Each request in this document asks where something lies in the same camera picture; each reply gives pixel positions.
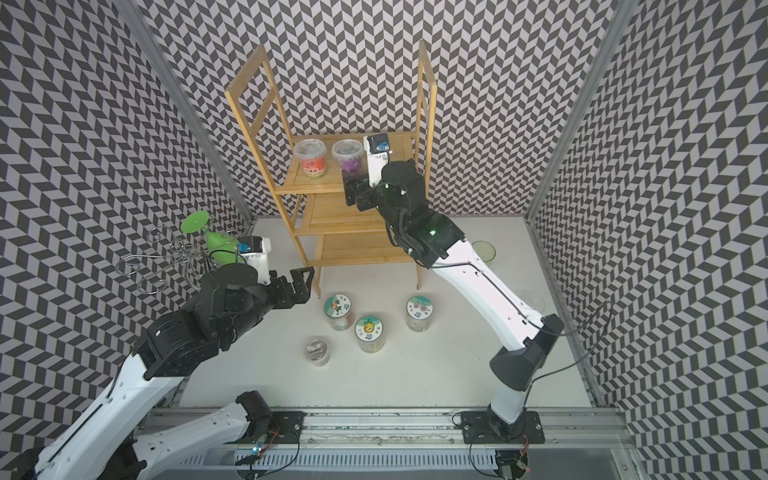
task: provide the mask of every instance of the cup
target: cup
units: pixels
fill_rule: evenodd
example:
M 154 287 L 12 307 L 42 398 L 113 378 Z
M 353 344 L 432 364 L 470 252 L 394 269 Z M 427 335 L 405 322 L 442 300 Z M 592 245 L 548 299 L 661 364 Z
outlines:
M 304 174 L 309 178 L 320 178 L 326 174 L 326 145 L 316 138 L 307 138 L 296 143 L 293 156 L 301 163 Z
M 350 174 L 356 174 L 362 168 L 362 159 L 366 156 L 366 150 L 357 140 L 348 138 L 339 140 L 331 148 L 333 159 L 339 164 L 339 168 Z

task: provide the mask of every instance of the white table surface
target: white table surface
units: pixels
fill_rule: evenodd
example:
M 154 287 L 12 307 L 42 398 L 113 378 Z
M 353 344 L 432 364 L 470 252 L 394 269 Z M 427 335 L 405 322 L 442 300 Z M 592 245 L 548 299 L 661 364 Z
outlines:
M 470 240 L 487 240 L 497 250 L 491 267 L 512 291 L 536 292 L 554 304 L 523 219 L 455 218 Z M 254 234 L 272 240 L 270 269 L 289 276 L 301 267 L 283 221 L 262 219 Z M 313 238 L 304 237 L 312 255 Z M 202 363 L 187 384 L 180 404 L 223 406 L 242 392 L 258 390 L 272 406 L 282 407 L 469 407 L 490 403 L 498 380 L 488 366 L 501 343 L 469 302 L 434 272 L 425 272 L 417 292 L 415 264 L 324 267 L 323 298 L 313 293 L 305 305 L 273 310 L 234 343 L 229 352 Z M 323 312 L 325 298 L 345 293 L 357 318 L 382 319 L 386 335 L 377 353 L 357 345 L 354 329 L 332 330 Z M 435 304 L 430 329 L 415 333 L 405 323 L 406 302 L 416 294 Z M 331 358 L 315 367 L 303 356 L 310 337 L 328 342 Z M 574 361 L 565 338 L 555 344 L 539 374 Z M 533 386 L 529 406 L 590 406 L 577 368 L 547 377 Z

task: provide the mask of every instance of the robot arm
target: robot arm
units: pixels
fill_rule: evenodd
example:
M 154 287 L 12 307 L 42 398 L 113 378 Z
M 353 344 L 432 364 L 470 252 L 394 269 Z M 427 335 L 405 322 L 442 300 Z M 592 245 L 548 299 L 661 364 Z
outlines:
M 257 270 L 244 263 L 206 273 L 200 293 L 144 331 L 115 379 L 77 421 L 48 447 L 28 452 L 28 467 L 19 469 L 25 472 L 22 478 L 151 478 L 207 445 L 266 431 L 269 407 L 258 392 L 246 392 L 218 412 L 163 432 L 162 438 L 131 438 L 152 407 L 201 362 L 227 351 L 270 310 L 306 303 L 314 269 L 291 270 L 291 275 L 289 283 L 271 271 L 269 285 L 263 285 Z
M 525 409 L 533 375 L 552 350 L 563 322 L 556 315 L 543 317 L 520 300 L 480 260 L 464 233 L 429 208 L 424 177 L 414 161 L 389 162 L 383 153 L 389 145 L 386 134 L 363 142 L 375 161 L 369 162 L 367 176 L 345 175 L 347 204 L 359 210 L 376 208 L 392 245 L 448 280 L 496 332 L 503 347 L 490 363 L 501 385 L 489 407 L 490 426 L 497 436 L 508 438 Z

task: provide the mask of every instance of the bamboo shelf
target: bamboo shelf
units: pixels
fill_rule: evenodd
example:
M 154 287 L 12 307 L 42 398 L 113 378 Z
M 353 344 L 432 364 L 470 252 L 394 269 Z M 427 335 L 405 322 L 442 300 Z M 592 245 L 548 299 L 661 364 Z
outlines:
M 248 89 L 249 83 L 261 72 L 270 83 L 270 91 L 258 107 L 253 122 L 247 120 L 240 98 Z M 390 159 L 406 161 L 413 158 L 418 167 L 419 140 L 425 135 L 425 158 L 422 172 L 429 192 L 429 173 L 432 163 L 432 139 L 435 132 L 437 81 L 429 63 L 429 55 L 424 41 L 419 42 L 419 83 L 417 85 L 416 130 L 406 132 L 387 132 L 389 135 Z M 253 54 L 243 64 L 230 85 L 224 91 L 237 123 L 246 138 L 251 152 L 267 188 L 272 194 L 277 210 L 286 224 L 293 245 L 305 266 L 314 266 L 315 284 L 313 286 L 318 296 L 320 271 L 323 266 L 361 265 L 367 263 L 411 262 L 412 259 L 400 247 L 393 247 L 386 233 L 386 225 L 377 210 L 358 211 L 356 207 L 348 207 L 344 200 L 344 185 L 339 165 L 333 160 L 331 147 L 338 140 L 354 138 L 362 142 L 359 134 L 324 134 L 324 135 L 293 135 L 288 117 L 280 100 L 272 68 L 266 49 L 259 45 Z M 317 138 L 326 144 L 326 174 L 321 178 L 308 178 L 301 171 L 296 159 L 292 159 L 288 173 L 282 185 L 277 185 L 264 161 L 258 144 L 258 134 L 264 119 L 272 105 L 277 106 L 280 118 L 285 128 L 286 138 L 291 148 L 296 142 L 305 138 Z M 427 120 L 426 132 L 421 132 L 421 113 L 424 111 Z M 296 203 L 293 213 L 289 213 L 283 202 L 283 196 L 295 195 Z M 303 216 L 299 218 L 301 204 L 305 204 Z M 316 249 L 314 257 L 308 259 L 299 237 L 315 236 Z M 421 287 L 421 269 L 416 267 L 416 288 Z

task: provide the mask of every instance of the jar label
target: jar label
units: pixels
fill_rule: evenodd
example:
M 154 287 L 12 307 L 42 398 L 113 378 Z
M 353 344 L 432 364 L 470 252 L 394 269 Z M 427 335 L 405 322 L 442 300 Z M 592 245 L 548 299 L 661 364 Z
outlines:
M 350 308 L 352 308 L 352 302 L 349 301 L 349 298 L 346 295 L 337 293 L 336 295 L 331 295 L 330 298 L 326 300 L 326 315 L 331 318 L 345 316 L 349 313 Z
M 417 320 L 426 320 L 432 315 L 434 306 L 432 302 L 425 296 L 414 296 L 408 300 L 407 305 L 408 314 Z
M 364 316 L 357 321 L 355 334 L 363 342 L 372 342 L 378 339 L 384 330 L 382 321 L 376 316 Z

